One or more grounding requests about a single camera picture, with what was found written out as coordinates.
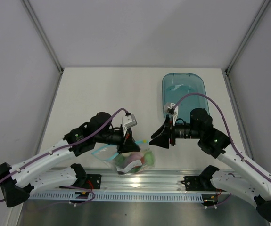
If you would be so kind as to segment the white toy onion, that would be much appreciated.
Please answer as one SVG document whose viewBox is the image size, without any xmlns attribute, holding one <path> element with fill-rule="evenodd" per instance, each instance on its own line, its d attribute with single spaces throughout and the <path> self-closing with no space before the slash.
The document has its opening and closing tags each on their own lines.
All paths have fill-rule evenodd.
<svg viewBox="0 0 271 226">
<path fill-rule="evenodd" d="M 124 157 L 129 157 L 131 155 L 131 153 L 122 153 L 122 156 Z"/>
</svg>

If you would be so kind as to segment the purple toy eggplant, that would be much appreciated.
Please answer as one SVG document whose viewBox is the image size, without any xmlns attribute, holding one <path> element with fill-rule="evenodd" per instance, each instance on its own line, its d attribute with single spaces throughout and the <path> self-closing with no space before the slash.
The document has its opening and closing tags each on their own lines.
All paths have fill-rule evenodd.
<svg viewBox="0 0 271 226">
<path fill-rule="evenodd" d="M 129 164 L 133 161 L 140 160 L 141 158 L 143 158 L 143 154 L 141 152 L 135 152 L 128 157 L 127 162 Z"/>
</svg>

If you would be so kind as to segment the clear zip bag blue zipper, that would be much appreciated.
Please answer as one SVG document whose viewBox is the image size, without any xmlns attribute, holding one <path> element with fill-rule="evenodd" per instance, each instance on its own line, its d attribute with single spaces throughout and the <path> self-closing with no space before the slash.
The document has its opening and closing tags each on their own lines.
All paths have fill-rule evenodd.
<svg viewBox="0 0 271 226">
<path fill-rule="evenodd" d="M 104 145 L 91 154 L 119 175 L 136 174 L 155 166 L 155 155 L 147 140 L 137 141 L 139 152 L 118 153 L 115 145 Z"/>
</svg>

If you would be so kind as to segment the green toy bell pepper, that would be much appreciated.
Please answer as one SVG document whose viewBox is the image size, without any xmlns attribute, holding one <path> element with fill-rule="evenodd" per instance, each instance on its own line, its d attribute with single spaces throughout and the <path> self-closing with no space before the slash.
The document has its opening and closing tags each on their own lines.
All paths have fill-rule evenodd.
<svg viewBox="0 0 271 226">
<path fill-rule="evenodd" d="M 155 164 L 155 157 L 152 151 L 146 151 L 144 156 L 144 164 L 147 166 L 154 166 Z"/>
</svg>

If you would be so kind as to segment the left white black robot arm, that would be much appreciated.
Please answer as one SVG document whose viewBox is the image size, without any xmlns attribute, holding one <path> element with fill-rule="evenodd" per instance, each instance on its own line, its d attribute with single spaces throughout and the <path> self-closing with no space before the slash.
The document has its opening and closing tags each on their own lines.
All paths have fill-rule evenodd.
<svg viewBox="0 0 271 226">
<path fill-rule="evenodd" d="M 84 187 L 88 176 L 78 163 L 63 170 L 49 170 L 63 161 L 73 160 L 93 150 L 97 143 L 116 146 L 118 154 L 139 152 L 140 147 L 132 137 L 132 127 L 137 125 L 135 116 L 126 112 L 120 127 L 112 126 L 113 117 L 99 112 L 41 154 L 15 165 L 1 164 L 0 188 L 6 206 L 15 207 L 31 195 L 52 188 Z"/>
</svg>

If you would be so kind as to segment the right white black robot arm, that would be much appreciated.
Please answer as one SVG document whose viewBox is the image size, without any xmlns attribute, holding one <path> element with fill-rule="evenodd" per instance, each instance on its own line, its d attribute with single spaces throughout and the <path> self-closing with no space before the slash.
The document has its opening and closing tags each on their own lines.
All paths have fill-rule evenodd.
<svg viewBox="0 0 271 226">
<path fill-rule="evenodd" d="M 177 139 L 198 139 L 201 150 L 231 167 L 239 178 L 229 176 L 215 166 L 208 166 L 200 177 L 205 190 L 213 187 L 229 192 L 256 208 L 271 223 L 271 173 L 239 151 L 231 138 L 213 126 L 213 119 L 203 108 L 190 112 L 190 122 L 176 124 L 166 116 L 163 125 L 151 136 L 150 145 L 168 149 Z"/>
</svg>

